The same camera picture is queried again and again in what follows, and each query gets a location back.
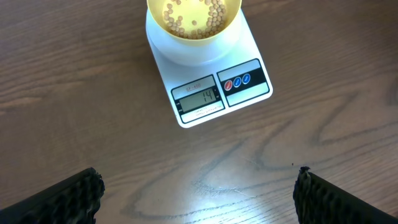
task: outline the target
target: digital display screen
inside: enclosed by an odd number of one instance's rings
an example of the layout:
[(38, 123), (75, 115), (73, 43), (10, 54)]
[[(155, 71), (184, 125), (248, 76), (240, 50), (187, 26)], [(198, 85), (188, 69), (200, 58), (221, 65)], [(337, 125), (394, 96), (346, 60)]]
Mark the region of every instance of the digital display screen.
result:
[(210, 88), (208, 90), (195, 93), (192, 96), (182, 98), (180, 100), (180, 104), (182, 110), (186, 112), (214, 101), (216, 101), (216, 97), (214, 95), (213, 89)]

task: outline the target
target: wood grain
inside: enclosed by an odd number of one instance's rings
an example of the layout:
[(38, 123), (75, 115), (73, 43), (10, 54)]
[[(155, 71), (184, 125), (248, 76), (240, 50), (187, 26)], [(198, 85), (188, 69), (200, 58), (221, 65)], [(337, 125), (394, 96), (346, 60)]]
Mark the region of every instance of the wood grain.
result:
[(98, 223), (297, 223), (306, 165), (398, 216), (397, 1), (245, 0), (274, 95), (191, 129), (145, 1), (0, 5), (0, 208), (92, 166)]

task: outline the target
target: red button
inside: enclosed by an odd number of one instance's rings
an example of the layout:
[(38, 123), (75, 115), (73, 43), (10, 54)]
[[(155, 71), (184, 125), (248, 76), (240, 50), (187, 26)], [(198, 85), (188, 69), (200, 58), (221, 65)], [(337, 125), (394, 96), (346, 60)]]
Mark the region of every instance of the red button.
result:
[(226, 91), (230, 91), (230, 89), (232, 89), (232, 81), (228, 80), (225, 84), (224, 84), (224, 89)]

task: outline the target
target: kitchen scale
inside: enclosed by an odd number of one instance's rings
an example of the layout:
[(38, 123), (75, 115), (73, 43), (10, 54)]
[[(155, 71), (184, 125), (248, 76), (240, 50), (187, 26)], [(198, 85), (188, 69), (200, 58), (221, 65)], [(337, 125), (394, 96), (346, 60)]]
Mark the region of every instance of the kitchen scale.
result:
[(210, 44), (189, 46), (172, 38), (147, 12), (147, 38), (183, 128), (272, 95), (264, 62), (241, 9), (229, 27)]

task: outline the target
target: yellow bowl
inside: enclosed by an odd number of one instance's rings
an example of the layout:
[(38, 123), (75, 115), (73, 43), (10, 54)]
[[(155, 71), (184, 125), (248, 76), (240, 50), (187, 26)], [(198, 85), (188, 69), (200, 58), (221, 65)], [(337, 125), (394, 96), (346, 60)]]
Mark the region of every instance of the yellow bowl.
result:
[[(220, 33), (213, 35), (211, 37), (207, 37), (205, 39), (184, 39), (181, 37), (177, 37), (169, 32), (169, 27), (167, 26), (168, 21), (164, 20), (164, 11), (167, 9), (167, 4), (173, 5), (173, 14), (171, 17), (177, 19), (178, 16), (183, 17), (182, 25), (185, 29), (186, 34), (191, 34), (193, 30), (201, 29), (205, 30), (207, 28), (206, 23), (209, 17), (208, 12), (209, 8), (213, 4), (207, 6), (205, 4), (205, 0), (181, 0), (181, 4), (177, 5), (176, 1), (171, 0), (147, 0), (147, 5), (150, 14), (154, 18), (157, 25), (159, 25), (166, 33), (168, 33), (175, 40), (192, 46), (201, 46), (206, 45), (215, 40), (220, 34), (222, 34), (226, 29), (229, 28), (229, 25), (238, 15), (239, 9), (242, 5), (242, 0), (222, 0), (223, 4), (226, 7), (226, 20), (225, 20), (225, 28)], [(193, 25), (192, 21), (197, 21), (197, 25)]]

